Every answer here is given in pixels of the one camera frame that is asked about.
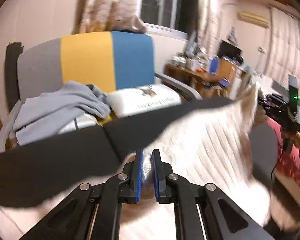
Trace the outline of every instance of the blue fabric panel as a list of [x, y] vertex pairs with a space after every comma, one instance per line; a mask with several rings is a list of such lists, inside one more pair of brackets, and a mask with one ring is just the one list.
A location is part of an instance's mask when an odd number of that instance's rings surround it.
[[111, 34], [116, 90], [153, 84], [152, 38], [140, 33], [111, 32]]
[[209, 72], [210, 73], [216, 73], [218, 71], [218, 58], [217, 57], [214, 57], [210, 63], [210, 69], [209, 69]]

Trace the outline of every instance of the curtain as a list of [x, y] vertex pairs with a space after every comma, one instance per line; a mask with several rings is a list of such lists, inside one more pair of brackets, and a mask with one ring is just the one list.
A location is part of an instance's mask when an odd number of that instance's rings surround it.
[[144, 33], [137, 17], [138, 0], [83, 0], [82, 15], [75, 33], [129, 30]]
[[217, 0], [198, 0], [198, 46], [213, 56], [217, 49]]
[[288, 75], [298, 79], [300, 96], [300, 21], [271, 8], [272, 39], [265, 74], [284, 87], [288, 87]]

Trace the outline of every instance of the box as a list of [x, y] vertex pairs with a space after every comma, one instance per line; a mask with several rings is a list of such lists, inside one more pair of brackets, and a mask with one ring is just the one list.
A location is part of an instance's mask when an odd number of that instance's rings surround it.
[[220, 60], [220, 66], [217, 71], [219, 77], [227, 79], [231, 84], [234, 81], [237, 66], [226, 60]]
[[218, 92], [218, 89], [203, 88], [200, 91], [200, 96], [202, 96], [202, 98], [223, 97], [224, 90], [220, 89]]

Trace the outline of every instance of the red bedspread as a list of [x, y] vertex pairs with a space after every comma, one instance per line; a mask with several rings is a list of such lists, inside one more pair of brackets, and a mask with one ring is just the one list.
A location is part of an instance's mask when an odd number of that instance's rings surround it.
[[278, 158], [280, 161], [277, 165], [277, 170], [286, 177], [293, 178], [293, 180], [300, 187], [299, 149], [293, 146], [290, 154], [282, 152], [282, 138], [280, 133], [280, 125], [271, 118], [268, 118], [268, 125], [274, 129], [278, 138]]

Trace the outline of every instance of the human hand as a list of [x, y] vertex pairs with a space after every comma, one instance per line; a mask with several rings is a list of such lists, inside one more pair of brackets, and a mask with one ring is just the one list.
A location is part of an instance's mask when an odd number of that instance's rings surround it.
[[285, 131], [283, 127], [280, 127], [280, 132], [283, 138], [291, 139], [293, 140], [293, 144], [295, 147], [300, 149], [300, 132], [289, 132]]

